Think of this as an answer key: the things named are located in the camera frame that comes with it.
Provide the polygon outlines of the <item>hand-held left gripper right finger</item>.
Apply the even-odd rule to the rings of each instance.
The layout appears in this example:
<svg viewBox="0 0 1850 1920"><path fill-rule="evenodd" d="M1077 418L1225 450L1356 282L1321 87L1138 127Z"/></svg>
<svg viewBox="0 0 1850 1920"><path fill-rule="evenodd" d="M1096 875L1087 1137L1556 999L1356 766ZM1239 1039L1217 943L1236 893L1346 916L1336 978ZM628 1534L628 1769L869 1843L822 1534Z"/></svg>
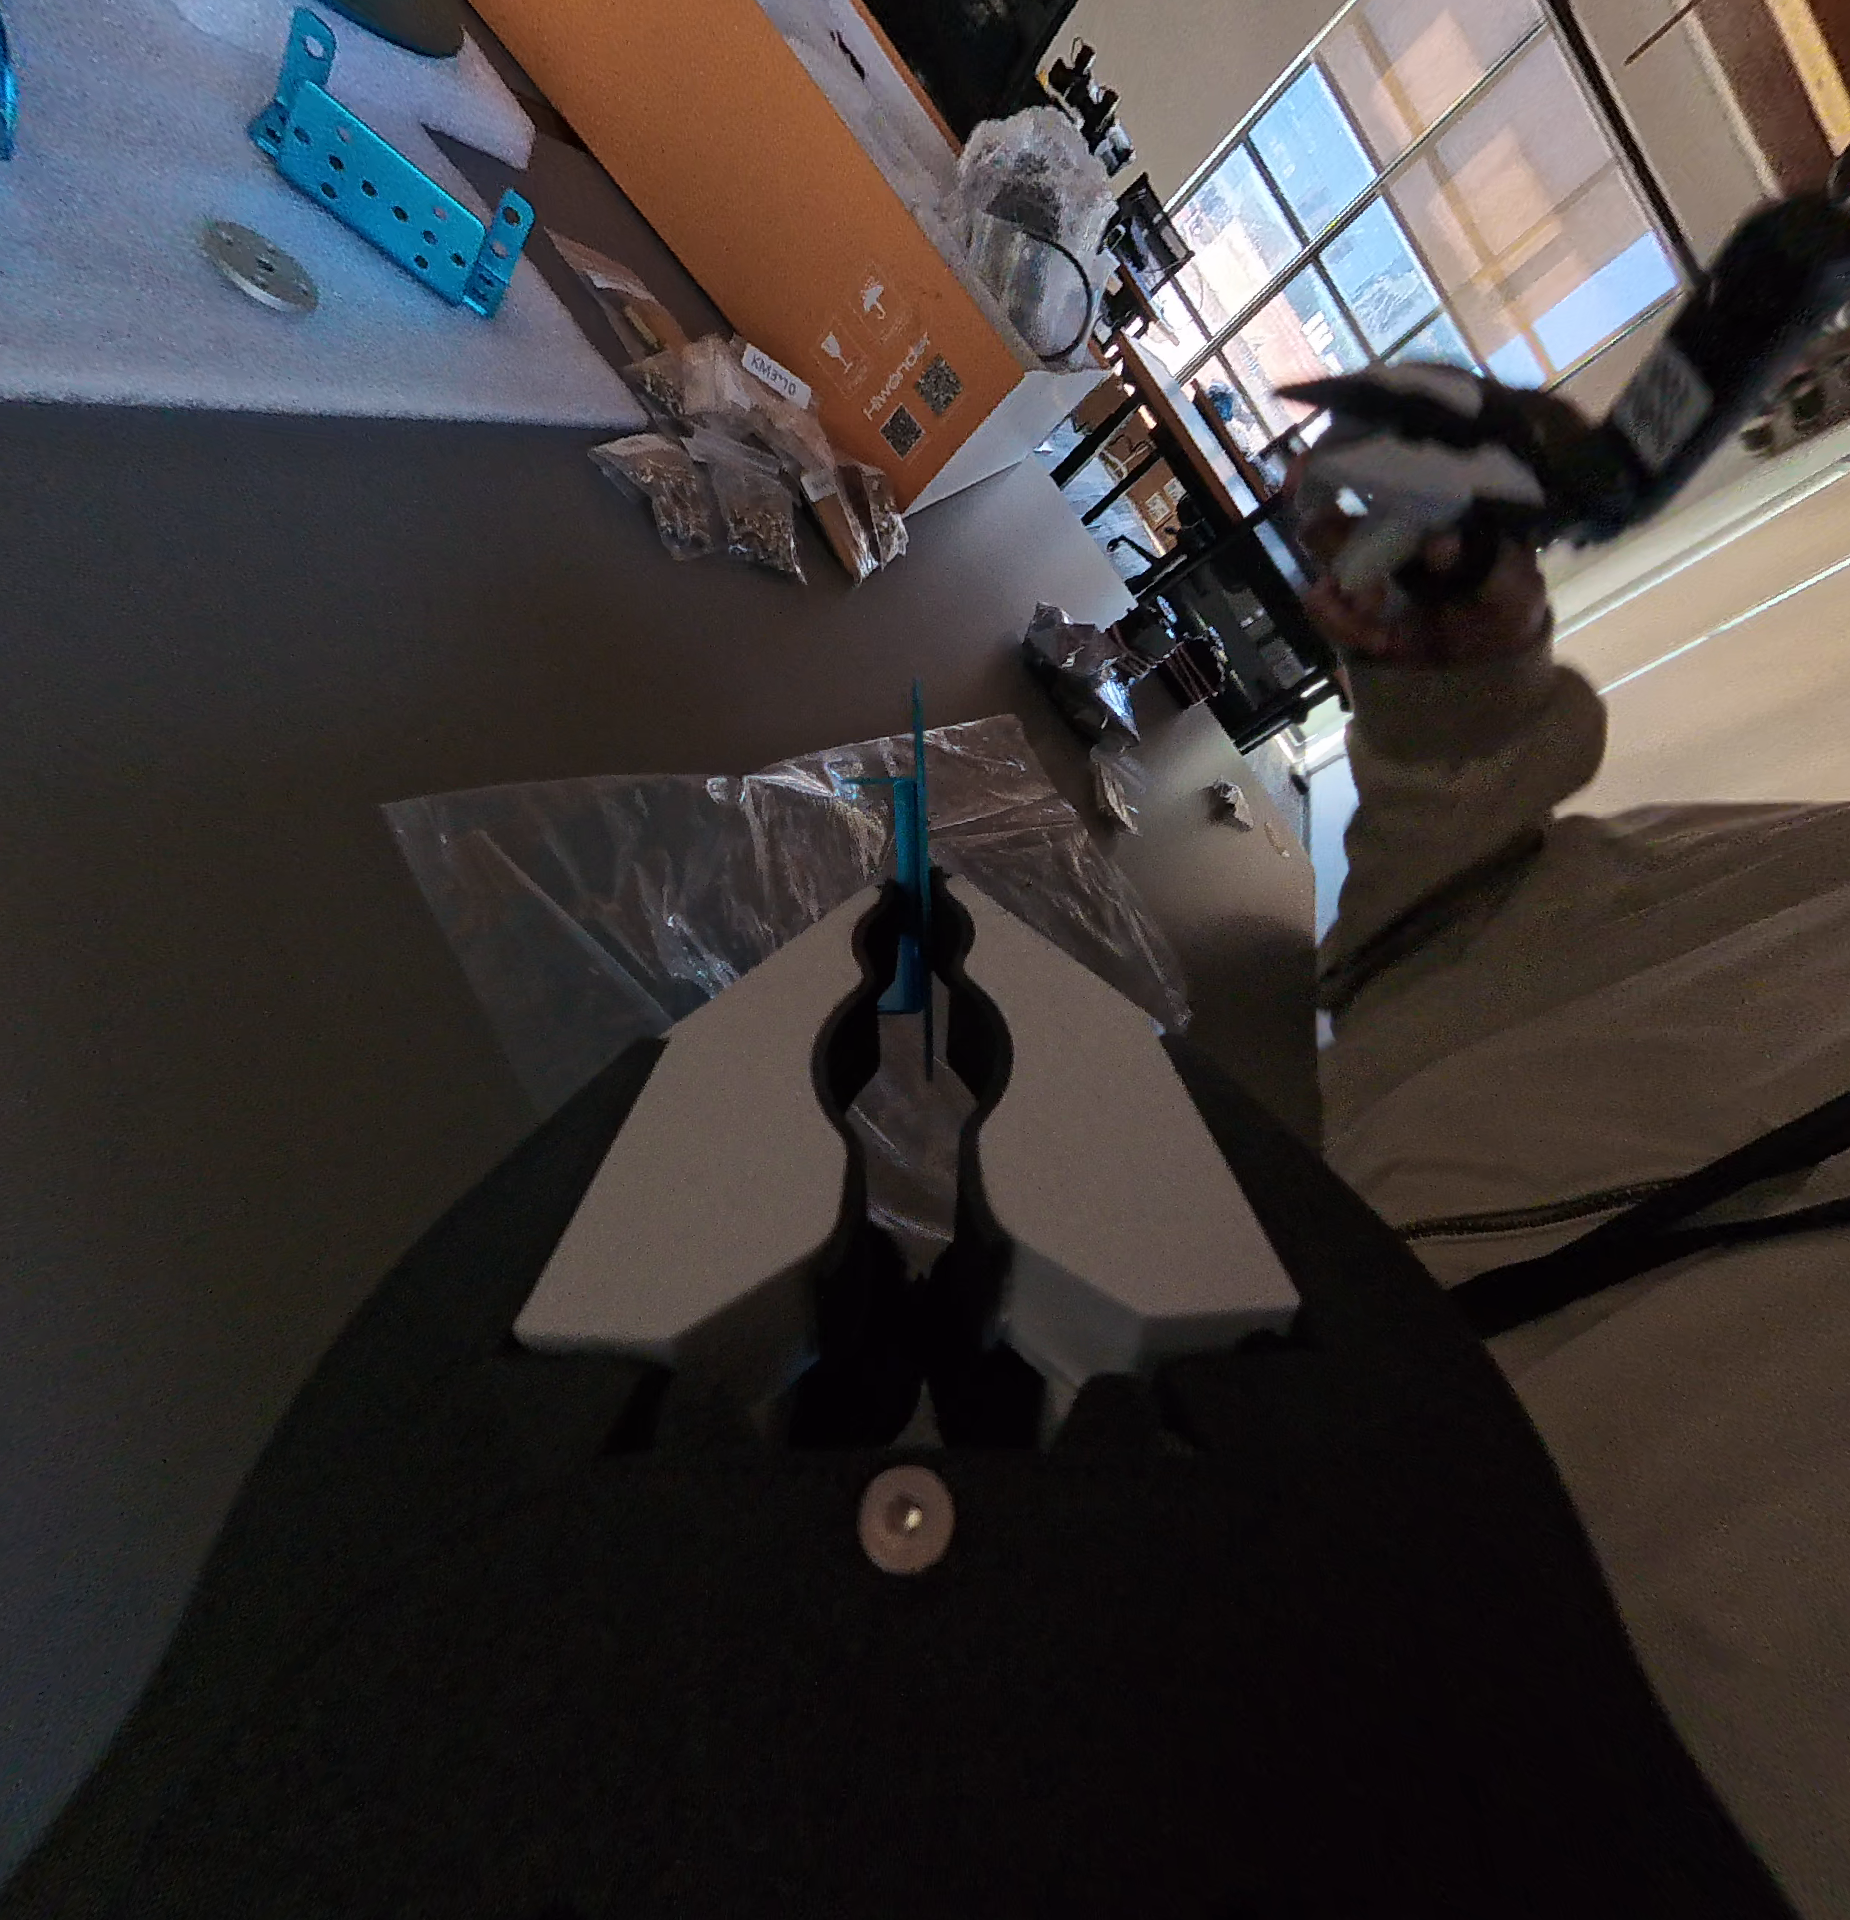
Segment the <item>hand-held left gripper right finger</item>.
<svg viewBox="0 0 1850 1920"><path fill-rule="evenodd" d="M964 982L1008 1043L979 1115L1008 1350L1082 1390L1287 1334L1299 1293L1154 1019L966 880L947 902L971 925Z"/></svg>

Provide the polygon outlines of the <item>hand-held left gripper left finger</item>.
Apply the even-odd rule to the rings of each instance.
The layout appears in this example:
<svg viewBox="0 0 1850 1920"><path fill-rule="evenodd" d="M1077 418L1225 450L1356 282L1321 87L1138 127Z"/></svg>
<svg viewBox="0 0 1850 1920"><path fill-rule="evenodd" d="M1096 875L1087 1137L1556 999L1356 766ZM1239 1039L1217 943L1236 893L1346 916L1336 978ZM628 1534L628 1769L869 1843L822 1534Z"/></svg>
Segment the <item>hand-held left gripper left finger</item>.
<svg viewBox="0 0 1850 1920"><path fill-rule="evenodd" d="M817 1040L863 989L855 937L879 897L860 889L671 1029L512 1325L528 1350L809 1366L848 1189Z"/></svg>

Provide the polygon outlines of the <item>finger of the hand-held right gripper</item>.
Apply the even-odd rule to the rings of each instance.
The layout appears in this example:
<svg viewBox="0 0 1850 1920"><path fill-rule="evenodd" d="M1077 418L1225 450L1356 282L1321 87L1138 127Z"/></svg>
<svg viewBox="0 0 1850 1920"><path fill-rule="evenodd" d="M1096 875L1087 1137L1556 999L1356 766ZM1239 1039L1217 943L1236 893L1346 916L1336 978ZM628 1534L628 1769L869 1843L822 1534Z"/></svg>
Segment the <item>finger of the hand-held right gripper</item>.
<svg viewBox="0 0 1850 1920"><path fill-rule="evenodd" d="M1336 499L1343 488L1372 501L1469 501L1543 508L1543 478L1504 443L1339 440L1321 443L1302 466L1299 492Z"/></svg>
<svg viewBox="0 0 1850 1920"><path fill-rule="evenodd" d="M1287 382L1274 395L1326 416L1314 451L1362 443L1543 451L1532 393L1462 365L1372 365Z"/></svg>

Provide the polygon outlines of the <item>blue servo mount bracket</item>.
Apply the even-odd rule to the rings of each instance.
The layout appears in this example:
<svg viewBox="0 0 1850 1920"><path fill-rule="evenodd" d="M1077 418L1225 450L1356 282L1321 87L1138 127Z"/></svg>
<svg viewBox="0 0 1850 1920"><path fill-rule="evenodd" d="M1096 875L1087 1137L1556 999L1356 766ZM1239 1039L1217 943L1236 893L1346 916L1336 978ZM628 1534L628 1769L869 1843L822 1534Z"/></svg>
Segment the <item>blue servo mount bracket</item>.
<svg viewBox="0 0 1850 1920"><path fill-rule="evenodd" d="M933 1011L928 984L928 925L933 925L933 854L928 854L928 770L923 747L913 754L913 773L848 779L848 793L889 788L891 798L891 851L894 881L901 893L901 936L891 984L879 999L879 1013L924 1016Z"/></svg>

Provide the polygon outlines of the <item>clear plastic bag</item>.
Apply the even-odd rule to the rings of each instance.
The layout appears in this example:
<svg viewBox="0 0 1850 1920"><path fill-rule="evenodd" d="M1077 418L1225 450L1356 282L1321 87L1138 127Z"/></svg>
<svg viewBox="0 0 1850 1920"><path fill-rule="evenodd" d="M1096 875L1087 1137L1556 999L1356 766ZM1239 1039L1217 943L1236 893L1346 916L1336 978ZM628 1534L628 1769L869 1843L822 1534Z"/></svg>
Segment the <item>clear plastic bag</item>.
<svg viewBox="0 0 1850 1920"><path fill-rule="evenodd" d="M924 747L934 865L1181 1032L1175 947L1021 723L934 730ZM628 1043L891 875L884 779L909 770L913 740L882 737L749 776L410 798L385 822L541 1121Z"/></svg>

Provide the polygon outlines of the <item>person's right forearm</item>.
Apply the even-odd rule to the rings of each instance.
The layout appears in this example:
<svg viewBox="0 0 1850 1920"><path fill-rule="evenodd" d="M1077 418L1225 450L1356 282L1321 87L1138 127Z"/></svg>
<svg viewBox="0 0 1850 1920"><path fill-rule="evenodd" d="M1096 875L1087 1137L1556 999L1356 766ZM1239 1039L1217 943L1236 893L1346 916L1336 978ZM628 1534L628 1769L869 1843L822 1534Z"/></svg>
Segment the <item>person's right forearm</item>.
<svg viewBox="0 0 1850 1920"><path fill-rule="evenodd" d="M1607 747L1605 702L1547 628L1508 654L1343 654L1343 674L1356 806L1319 959L1333 1019L1518 874Z"/></svg>

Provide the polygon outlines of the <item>person's right hand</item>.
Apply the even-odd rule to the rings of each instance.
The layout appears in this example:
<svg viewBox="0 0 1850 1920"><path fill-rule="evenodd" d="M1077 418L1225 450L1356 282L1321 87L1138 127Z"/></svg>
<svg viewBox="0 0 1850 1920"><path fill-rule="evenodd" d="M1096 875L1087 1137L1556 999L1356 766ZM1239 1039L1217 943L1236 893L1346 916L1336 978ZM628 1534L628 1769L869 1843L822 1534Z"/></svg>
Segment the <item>person's right hand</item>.
<svg viewBox="0 0 1850 1920"><path fill-rule="evenodd" d="M1391 666L1479 666L1543 652L1553 635L1547 583L1532 543L1502 539L1483 583L1444 599L1389 599L1387 586L1349 591L1329 563L1353 537L1353 519L1321 508L1299 527L1321 563L1302 599L1312 628L1343 661Z"/></svg>

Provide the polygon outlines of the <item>large window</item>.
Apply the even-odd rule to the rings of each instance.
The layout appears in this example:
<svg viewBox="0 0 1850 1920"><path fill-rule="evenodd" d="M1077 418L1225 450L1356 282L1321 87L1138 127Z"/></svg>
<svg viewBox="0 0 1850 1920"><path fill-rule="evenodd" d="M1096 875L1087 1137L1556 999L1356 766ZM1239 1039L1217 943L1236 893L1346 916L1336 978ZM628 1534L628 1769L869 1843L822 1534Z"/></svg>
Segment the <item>large window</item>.
<svg viewBox="0 0 1850 1920"><path fill-rule="evenodd" d="M1160 356L1248 451L1374 363L1562 388L1690 279L1552 4L1349 4L1175 228Z"/></svg>

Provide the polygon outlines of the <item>crumpled silver foil bag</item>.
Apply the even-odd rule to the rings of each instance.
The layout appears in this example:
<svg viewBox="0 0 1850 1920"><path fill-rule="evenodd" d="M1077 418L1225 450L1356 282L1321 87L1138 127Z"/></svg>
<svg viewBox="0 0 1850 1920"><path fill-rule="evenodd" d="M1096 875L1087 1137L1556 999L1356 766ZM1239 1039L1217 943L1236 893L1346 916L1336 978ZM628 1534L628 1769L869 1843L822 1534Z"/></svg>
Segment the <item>crumpled silver foil bag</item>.
<svg viewBox="0 0 1850 1920"><path fill-rule="evenodd" d="M1084 745L1093 803L1110 829L1140 836L1148 776L1138 754L1127 659L1117 640L1042 603L1020 641L1021 663L1063 725Z"/></svg>

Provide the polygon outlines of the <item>clear bag with dark parts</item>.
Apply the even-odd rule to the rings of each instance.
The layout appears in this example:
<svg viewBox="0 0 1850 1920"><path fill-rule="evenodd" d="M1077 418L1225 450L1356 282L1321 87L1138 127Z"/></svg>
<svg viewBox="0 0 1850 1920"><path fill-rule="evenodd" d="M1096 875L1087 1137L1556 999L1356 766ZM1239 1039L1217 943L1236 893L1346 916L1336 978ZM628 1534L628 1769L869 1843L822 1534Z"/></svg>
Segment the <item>clear bag with dark parts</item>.
<svg viewBox="0 0 1850 1920"><path fill-rule="evenodd" d="M958 157L966 268L1047 367L1082 367L1114 259L1106 168L1077 121L1032 105L980 121Z"/></svg>

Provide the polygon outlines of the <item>black equipment case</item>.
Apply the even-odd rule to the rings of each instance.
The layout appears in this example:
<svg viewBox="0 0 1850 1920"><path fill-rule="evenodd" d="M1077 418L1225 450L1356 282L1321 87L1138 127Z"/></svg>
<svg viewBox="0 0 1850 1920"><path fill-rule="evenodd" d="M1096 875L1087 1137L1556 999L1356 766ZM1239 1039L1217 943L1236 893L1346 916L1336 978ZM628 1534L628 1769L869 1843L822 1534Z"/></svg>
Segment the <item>black equipment case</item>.
<svg viewBox="0 0 1850 1920"><path fill-rule="evenodd" d="M1075 4L865 4L938 113L968 132L1020 105Z"/></svg>

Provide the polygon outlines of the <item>person's beige jacket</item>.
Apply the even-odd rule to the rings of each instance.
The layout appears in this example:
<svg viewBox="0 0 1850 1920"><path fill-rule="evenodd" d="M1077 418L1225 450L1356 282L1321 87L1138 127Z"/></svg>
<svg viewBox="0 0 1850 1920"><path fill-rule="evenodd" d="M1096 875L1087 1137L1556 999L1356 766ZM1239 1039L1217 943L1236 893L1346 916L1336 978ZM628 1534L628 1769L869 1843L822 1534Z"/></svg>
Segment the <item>person's beige jacket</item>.
<svg viewBox="0 0 1850 1920"><path fill-rule="evenodd" d="M1329 1167L1442 1283L1850 1090L1850 803L1564 821L1365 984ZM1850 1227L1491 1342L1659 1700L1803 1918L1850 1918Z"/></svg>

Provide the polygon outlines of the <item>pile of screw bags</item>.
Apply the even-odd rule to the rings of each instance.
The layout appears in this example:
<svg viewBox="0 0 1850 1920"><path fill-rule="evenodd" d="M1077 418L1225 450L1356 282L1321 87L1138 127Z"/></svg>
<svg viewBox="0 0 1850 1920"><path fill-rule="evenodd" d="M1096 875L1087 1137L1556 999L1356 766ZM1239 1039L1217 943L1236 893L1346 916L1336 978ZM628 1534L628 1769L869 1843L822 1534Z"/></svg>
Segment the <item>pile of screw bags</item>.
<svg viewBox="0 0 1850 1920"><path fill-rule="evenodd" d="M891 481L832 445L791 374L739 338L692 338L614 256L563 233L556 250L620 338L624 381L641 409L639 429L596 443L587 459L649 513L672 562L719 551L806 583L804 520L849 586L909 551Z"/></svg>

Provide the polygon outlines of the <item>orange and white cardboard box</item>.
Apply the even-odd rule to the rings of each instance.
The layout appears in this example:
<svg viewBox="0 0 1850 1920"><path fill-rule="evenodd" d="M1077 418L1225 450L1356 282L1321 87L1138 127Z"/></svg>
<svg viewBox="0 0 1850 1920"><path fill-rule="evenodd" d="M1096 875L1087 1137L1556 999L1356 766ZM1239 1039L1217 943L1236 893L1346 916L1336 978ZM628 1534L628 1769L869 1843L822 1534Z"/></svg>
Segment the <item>orange and white cardboard box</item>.
<svg viewBox="0 0 1850 1920"><path fill-rule="evenodd" d="M1106 365L971 268L958 159L860 4L474 4L835 451L933 508L1028 459Z"/></svg>

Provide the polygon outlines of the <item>silver round flange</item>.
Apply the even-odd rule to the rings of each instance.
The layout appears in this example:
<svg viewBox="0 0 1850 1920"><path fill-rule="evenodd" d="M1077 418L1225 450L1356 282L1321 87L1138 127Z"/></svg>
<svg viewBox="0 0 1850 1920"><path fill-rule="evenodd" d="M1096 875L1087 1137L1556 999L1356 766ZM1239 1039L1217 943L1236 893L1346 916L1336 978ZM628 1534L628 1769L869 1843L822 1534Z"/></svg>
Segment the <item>silver round flange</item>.
<svg viewBox="0 0 1850 1920"><path fill-rule="evenodd" d="M314 279L273 241L232 219L205 219L201 253L242 299L283 317L312 317L320 294Z"/></svg>

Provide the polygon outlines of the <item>white foam sheet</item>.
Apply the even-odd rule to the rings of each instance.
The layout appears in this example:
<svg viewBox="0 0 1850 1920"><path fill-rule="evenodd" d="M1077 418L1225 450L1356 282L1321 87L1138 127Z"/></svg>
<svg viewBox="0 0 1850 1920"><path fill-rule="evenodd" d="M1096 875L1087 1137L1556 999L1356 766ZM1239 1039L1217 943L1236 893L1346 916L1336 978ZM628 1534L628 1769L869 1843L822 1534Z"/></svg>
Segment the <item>white foam sheet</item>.
<svg viewBox="0 0 1850 1920"><path fill-rule="evenodd" d="M248 143L295 4L3 4L0 395L267 416L632 428L641 409L535 265L486 320L447 307ZM283 246L312 317L242 299L205 219Z"/></svg>

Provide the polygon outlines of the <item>blue round metal base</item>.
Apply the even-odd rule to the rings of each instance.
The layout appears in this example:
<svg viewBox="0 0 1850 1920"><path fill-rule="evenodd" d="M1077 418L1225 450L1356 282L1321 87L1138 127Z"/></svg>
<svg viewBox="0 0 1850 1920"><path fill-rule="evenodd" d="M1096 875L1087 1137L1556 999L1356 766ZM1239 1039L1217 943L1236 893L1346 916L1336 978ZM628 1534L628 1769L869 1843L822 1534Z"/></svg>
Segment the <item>blue round metal base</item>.
<svg viewBox="0 0 1850 1920"><path fill-rule="evenodd" d="M326 4L363 30L410 53L418 58L447 62L460 53L463 22L460 4Z"/></svg>

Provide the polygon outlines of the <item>wide blue perforated bracket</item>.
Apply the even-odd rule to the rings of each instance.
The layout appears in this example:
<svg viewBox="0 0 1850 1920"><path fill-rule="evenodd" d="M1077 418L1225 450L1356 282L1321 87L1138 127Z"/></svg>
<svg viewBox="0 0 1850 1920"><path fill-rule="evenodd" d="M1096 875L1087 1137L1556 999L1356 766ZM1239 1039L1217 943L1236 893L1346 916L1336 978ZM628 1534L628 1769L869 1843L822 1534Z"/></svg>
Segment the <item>wide blue perforated bracket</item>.
<svg viewBox="0 0 1850 1920"><path fill-rule="evenodd" d="M334 24L293 8L272 100L247 126L248 143L403 275L447 307L492 320L525 263L535 210L505 189L480 219L334 96L334 62Z"/></svg>

